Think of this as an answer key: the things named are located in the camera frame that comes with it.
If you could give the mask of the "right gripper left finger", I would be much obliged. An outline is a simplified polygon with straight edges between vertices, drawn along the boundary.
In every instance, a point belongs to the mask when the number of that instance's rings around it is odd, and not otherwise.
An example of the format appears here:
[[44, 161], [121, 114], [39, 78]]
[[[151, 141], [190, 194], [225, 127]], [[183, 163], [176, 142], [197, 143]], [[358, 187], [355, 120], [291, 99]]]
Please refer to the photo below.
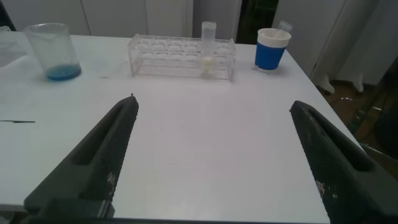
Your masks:
[[138, 110], [132, 95], [117, 102], [29, 194], [25, 210], [35, 214], [61, 198], [111, 201]]

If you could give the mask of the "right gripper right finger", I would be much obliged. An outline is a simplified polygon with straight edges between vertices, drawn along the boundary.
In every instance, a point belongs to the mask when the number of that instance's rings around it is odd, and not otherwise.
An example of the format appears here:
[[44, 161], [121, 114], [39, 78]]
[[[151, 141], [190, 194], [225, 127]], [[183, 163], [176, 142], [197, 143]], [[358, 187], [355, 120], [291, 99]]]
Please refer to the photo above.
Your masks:
[[397, 180], [314, 107], [290, 113], [331, 223], [397, 223]]

